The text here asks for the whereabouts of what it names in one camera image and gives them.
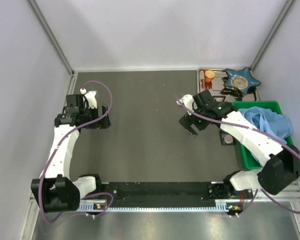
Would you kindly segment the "light blue shirt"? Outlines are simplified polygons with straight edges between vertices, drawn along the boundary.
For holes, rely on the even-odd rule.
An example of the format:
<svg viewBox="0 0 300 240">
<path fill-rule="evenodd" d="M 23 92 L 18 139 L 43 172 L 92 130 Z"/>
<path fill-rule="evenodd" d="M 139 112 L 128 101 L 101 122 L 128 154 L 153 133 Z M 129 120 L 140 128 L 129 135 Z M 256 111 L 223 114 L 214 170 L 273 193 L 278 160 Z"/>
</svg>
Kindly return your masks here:
<svg viewBox="0 0 300 240">
<path fill-rule="evenodd" d="M 241 108 L 239 112 L 259 130 L 276 137 L 285 144 L 287 143 L 286 138 L 293 132 L 289 119 L 282 114 L 273 112 L 269 108 L 254 106 Z"/>
</svg>

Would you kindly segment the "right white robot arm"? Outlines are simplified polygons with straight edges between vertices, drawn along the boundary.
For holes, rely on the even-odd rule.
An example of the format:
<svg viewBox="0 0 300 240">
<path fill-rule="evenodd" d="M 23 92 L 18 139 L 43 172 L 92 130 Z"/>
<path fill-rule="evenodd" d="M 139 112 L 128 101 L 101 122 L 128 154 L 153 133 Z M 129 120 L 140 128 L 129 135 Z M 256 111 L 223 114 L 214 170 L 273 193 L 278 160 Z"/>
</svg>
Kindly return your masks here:
<svg viewBox="0 0 300 240">
<path fill-rule="evenodd" d="M 205 90 L 196 95 L 186 94 L 176 103 L 186 110 L 179 123 L 191 136 L 196 137 L 197 131 L 215 124 L 259 161 L 261 168 L 237 171 L 224 179 L 232 191 L 260 189 L 276 196 L 300 177 L 298 149 L 257 129 L 231 102 L 215 101 L 211 93 Z"/>
</svg>

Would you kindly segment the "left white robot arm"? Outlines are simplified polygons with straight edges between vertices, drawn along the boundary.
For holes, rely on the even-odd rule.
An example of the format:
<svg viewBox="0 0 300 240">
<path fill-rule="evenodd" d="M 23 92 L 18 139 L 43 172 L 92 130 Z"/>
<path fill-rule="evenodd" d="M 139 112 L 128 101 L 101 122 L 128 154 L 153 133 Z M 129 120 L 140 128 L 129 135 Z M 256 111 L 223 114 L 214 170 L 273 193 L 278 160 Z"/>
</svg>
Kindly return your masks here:
<svg viewBox="0 0 300 240">
<path fill-rule="evenodd" d="M 102 105 L 99 117 L 96 91 L 81 89 L 79 94 L 66 96 L 66 106 L 54 119 L 54 136 L 47 165 L 30 185 L 39 206 L 45 213 L 76 211 L 80 201 L 97 190 L 101 180 L 98 174 L 81 175 L 70 180 L 73 150 L 81 129 L 107 129 L 111 126 L 109 109 Z"/>
</svg>

